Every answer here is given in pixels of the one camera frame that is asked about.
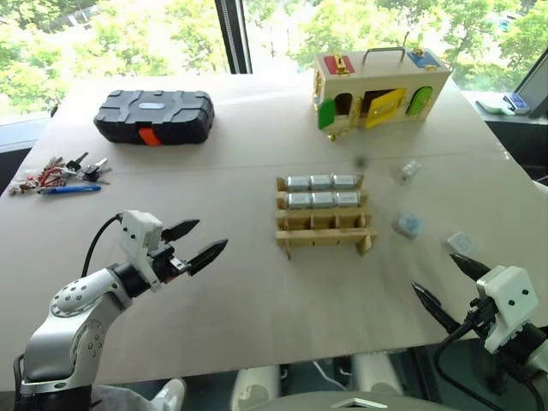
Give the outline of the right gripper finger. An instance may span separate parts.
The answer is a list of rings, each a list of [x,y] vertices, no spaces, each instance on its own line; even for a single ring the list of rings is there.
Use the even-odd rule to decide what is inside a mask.
[[[460,253],[451,253],[451,259],[467,277],[477,282],[491,269],[486,265]]]
[[[445,329],[448,334],[456,331],[460,324],[442,308],[441,302],[426,288],[413,281],[412,287],[422,306]]]

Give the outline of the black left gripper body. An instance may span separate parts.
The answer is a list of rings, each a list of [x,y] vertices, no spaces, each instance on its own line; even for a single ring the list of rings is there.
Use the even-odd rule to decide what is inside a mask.
[[[148,253],[153,272],[160,283],[168,283],[188,272],[190,264],[175,256],[175,249],[167,242],[161,241],[157,248]]]

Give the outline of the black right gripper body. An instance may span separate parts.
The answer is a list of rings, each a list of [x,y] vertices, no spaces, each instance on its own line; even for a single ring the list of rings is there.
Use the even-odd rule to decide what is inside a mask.
[[[463,337],[473,331],[480,339],[486,339],[491,326],[495,323],[497,314],[495,301],[489,296],[477,297],[469,303],[469,306],[460,336]]]

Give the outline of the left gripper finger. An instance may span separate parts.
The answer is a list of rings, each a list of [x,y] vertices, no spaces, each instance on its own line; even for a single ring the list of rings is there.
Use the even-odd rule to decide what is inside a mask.
[[[198,223],[199,219],[182,220],[162,231],[162,239],[164,241],[177,241],[187,235]]]
[[[225,249],[228,241],[228,239],[214,241],[199,251],[194,258],[188,261],[188,275],[194,276],[199,271],[206,268]]]

